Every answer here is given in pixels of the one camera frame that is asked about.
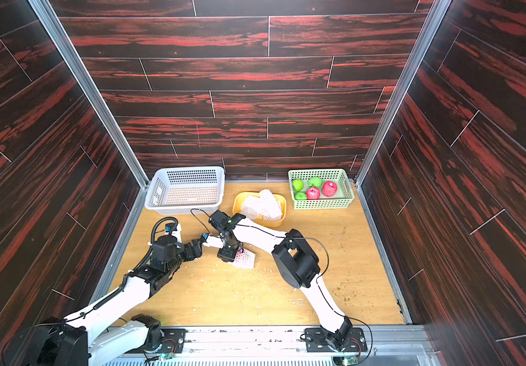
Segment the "green apple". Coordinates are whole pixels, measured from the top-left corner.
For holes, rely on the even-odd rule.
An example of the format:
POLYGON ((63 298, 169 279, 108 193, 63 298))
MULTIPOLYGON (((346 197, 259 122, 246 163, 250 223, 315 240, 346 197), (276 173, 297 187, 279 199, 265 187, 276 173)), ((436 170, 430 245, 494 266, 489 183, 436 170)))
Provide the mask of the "green apple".
POLYGON ((297 192, 294 198, 296 201, 305 201, 307 200, 307 194, 305 192, 297 192))
POLYGON ((301 179, 294 179, 292 182, 292 188, 295 192, 301 192, 304 188, 304 183, 301 179))

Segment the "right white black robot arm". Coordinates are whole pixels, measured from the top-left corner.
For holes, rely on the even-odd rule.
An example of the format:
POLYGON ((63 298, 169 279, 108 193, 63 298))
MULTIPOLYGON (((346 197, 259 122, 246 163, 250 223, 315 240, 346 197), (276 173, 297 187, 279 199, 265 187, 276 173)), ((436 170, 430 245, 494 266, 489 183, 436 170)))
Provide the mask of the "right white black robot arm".
POLYGON ((319 257, 310 246, 309 237, 295 229, 289 232, 272 230, 241 213, 231 217, 221 210, 210 215, 209 224, 219 234, 209 237, 206 243, 218 247, 218 257, 225 262, 233 262, 244 243, 270 253, 282 279, 301 290, 310 302, 325 331, 325 341, 330 349, 336 352, 345 349, 353 328, 352 322, 328 292, 319 267, 319 257))

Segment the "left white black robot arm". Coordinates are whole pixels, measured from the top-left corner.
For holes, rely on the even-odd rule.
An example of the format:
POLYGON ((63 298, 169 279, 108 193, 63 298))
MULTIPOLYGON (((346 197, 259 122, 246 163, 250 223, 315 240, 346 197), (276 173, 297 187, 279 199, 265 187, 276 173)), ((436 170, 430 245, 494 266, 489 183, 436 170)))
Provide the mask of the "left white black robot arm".
POLYGON ((161 322, 140 314, 125 325, 109 327, 122 315, 157 294, 183 262, 203 254, 201 236, 188 244, 174 235, 154 239, 139 267, 125 274, 118 288, 63 319, 49 317, 11 338, 3 348, 4 365, 103 365, 131 350, 152 361, 172 354, 177 338, 163 334, 161 322))

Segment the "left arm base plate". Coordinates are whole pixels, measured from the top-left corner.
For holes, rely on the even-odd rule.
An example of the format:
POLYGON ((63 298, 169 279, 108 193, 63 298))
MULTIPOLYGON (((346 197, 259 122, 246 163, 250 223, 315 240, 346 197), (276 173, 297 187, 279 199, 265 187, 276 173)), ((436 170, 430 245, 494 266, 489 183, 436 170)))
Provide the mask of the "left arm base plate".
POLYGON ((180 354, 183 352, 187 330, 184 328, 164 328, 149 333, 149 342, 143 346, 132 349, 127 354, 157 355, 157 354, 180 354))

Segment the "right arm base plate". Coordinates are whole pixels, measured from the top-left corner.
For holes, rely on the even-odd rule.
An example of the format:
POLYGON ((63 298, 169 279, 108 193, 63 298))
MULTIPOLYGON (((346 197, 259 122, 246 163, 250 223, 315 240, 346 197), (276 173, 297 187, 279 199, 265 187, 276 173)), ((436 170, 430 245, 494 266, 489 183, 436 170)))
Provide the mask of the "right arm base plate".
POLYGON ((328 332, 322 327, 305 328, 300 339, 306 343, 307 352, 367 352, 368 345, 361 328, 348 332, 328 332))

